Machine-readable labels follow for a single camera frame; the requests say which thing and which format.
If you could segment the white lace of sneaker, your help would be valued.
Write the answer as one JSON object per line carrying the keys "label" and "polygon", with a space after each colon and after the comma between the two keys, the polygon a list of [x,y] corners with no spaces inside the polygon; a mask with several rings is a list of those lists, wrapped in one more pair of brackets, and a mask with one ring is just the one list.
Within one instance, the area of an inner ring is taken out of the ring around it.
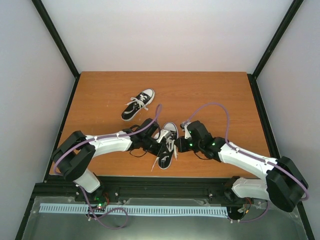
{"label": "white lace of sneaker", "polygon": [[148,110],[147,105],[149,104],[150,97],[144,93],[140,93],[136,97],[131,97],[130,102],[127,103],[128,106],[131,106],[130,109],[127,109],[125,113],[131,113],[133,111],[138,111],[141,108]]}
{"label": "white lace of sneaker", "polygon": [[157,156],[155,159],[155,162],[151,168],[153,170],[155,164],[157,163],[158,167],[162,170],[166,170],[170,167],[172,158],[178,159],[178,150],[175,146],[175,142],[178,139],[179,134],[176,131],[173,131],[171,136],[169,136],[166,140],[166,151],[161,154],[160,156]]}

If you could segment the black canvas sneaker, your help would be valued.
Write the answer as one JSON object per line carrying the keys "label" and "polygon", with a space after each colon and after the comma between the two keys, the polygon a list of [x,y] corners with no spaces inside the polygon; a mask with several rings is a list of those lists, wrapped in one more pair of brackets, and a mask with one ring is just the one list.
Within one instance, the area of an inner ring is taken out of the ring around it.
{"label": "black canvas sneaker", "polygon": [[125,110],[121,114],[123,121],[131,121],[141,109],[148,110],[147,106],[154,100],[155,91],[148,88],[140,92],[137,96],[131,97],[126,104]]}
{"label": "black canvas sneaker", "polygon": [[160,133],[155,135],[156,141],[162,143],[164,141],[165,148],[160,156],[156,158],[158,166],[162,170],[170,167],[172,158],[178,159],[178,150],[175,142],[179,138],[177,126],[173,122],[167,122],[163,125]]}

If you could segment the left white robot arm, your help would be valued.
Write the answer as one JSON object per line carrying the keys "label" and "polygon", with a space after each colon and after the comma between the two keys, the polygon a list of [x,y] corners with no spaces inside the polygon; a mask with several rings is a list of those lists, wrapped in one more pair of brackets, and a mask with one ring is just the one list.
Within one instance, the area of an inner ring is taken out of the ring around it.
{"label": "left white robot arm", "polygon": [[158,123],[151,118],[141,126],[132,126],[107,135],[93,136],[75,131],[53,152],[51,159],[54,170],[58,170],[66,181],[82,187],[86,195],[96,202],[103,198],[104,188],[98,177],[88,169],[93,158],[140,148],[161,158],[168,151],[166,138],[170,135],[169,130],[160,129]]}

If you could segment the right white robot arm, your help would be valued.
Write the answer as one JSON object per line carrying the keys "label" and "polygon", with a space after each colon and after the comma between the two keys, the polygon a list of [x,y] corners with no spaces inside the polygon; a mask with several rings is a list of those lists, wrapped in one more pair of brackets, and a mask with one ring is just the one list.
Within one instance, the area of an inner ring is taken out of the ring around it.
{"label": "right white robot arm", "polygon": [[223,137],[213,137],[200,121],[180,125],[184,136],[175,145],[178,152],[201,153],[207,160],[215,160],[241,168],[255,179],[237,178],[231,184],[231,195],[272,202],[285,212],[292,212],[306,195],[308,184],[288,157],[266,157],[243,149]]}

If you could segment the green lit circuit board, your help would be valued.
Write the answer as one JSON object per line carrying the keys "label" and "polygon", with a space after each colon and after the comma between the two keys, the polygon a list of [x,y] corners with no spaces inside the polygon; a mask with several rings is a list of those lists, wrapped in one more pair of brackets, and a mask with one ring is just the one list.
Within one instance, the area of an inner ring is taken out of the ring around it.
{"label": "green lit circuit board", "polygon": [[104,192],[101,196],[96,196],[94,201],[97,202],[96,208],[98,210],[104,210],[110,204],[110,199],[107,192]]}

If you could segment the black aluminium frame rail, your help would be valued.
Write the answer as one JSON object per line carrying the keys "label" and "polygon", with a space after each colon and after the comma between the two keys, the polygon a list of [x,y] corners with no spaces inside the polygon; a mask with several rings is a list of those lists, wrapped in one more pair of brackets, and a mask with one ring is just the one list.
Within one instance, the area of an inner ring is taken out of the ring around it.
{"label": "black aluminium frame rail", "polygon": [[91,203],[95,197],[108,193],[111,203],[131,198],[207,200],[210,204],[239,206],[246,200],[231,195],[232,183],[240,178],[180,178],[98,176],[101,186],[88,194]]}

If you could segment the left black frame post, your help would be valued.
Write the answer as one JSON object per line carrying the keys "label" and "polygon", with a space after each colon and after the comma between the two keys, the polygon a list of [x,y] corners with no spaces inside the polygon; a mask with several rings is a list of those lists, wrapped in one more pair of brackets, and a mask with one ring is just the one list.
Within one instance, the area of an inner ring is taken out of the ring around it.
{"label": "left black frame post", "polygon": [[31,0],[36,11],[38,12],[42,22],[44,23],[46,29],[48,30],[51,38],[53,39],[55,45],[57,46],[59,52],[61,53],[65,63],[67,64],[71,74],[75,79],[79,78],[80,73],[77,70],[55,24],[53,23],[45,5],[41,0]]}

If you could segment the black frame post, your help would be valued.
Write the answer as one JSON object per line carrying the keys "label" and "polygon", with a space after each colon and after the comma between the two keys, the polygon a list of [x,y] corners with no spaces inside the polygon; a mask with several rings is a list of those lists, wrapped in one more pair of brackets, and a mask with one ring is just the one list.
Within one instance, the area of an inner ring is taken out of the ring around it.
{"label": "black frame post", "polygon": [[75,79],[79,78],[80,73],[77,70],[55,24],[53,23],[45,5],[41,0],[31,0],[36,11],[38,12],[42,22],[44,23],[46,29],[48,30],[51,38],[53,39],[55,45],[57,46],[59,52],[61,53],[65,63],[67,64],[71,74]]}
{"label": "black frame post", "polygon": [[261,56],[257,66],[255,67],[252,78],[256,81],[264,69],[265,65],[267,64],[268,60],[270,59],[273,51],[276,49],[278,43],[282,39],[283,35],[285,34],[286,30],[290,26],[292,20],[294,19],[296,13],[300,9],[301,5],[303,4],[304,0],[293,0],[290,4],[288,10],[286,11],[284,17],[282,18],[279,26],[277,27],[274,35],[272,36],[267,48],[265,49],[263,55]]}

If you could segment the right black frame post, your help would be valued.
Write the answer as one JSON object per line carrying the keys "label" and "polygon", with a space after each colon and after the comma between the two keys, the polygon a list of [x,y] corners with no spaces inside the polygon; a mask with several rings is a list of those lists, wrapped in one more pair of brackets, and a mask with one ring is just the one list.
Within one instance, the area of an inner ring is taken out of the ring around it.
{"label": "right black frame post", "polygon": [[270,59],[273,51],[276,49],[278,43],[282,39],[283,35],[285,34],[286,30],[290,26],[292,20],[294,19],[296,13],[300,9],[301,5],[303,4],[304,0],[293,0],[290,4],[288,10],[286,11],[284,17],[282,18],[279,26],[277,27],[274,35],[272,36],[267,48],[265,49],[263,55],[261,56],[257,66],[255,67],[252,78],[256,81],[264,69],[265,65],[267,64],[268,60]]}

